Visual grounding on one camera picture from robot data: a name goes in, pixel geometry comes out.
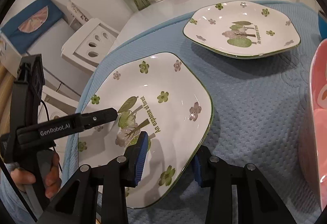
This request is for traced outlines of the person's left hand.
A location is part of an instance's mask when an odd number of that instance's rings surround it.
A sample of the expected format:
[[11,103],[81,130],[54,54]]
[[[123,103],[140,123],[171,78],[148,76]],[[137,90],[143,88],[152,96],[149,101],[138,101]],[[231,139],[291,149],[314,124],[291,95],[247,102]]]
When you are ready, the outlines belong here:
[[[47,198],[52,198],[60,189],[62,180],[59,177],[59,163],[60,158],[57,153],[53,154],[52,166],[50,172],[45,177],[45,196]],[[21,168],[16,168],[10,172],[11,177],[16,184],[17,188],[25,193],[26,186],[32,185],[36,182],[35,176]]]

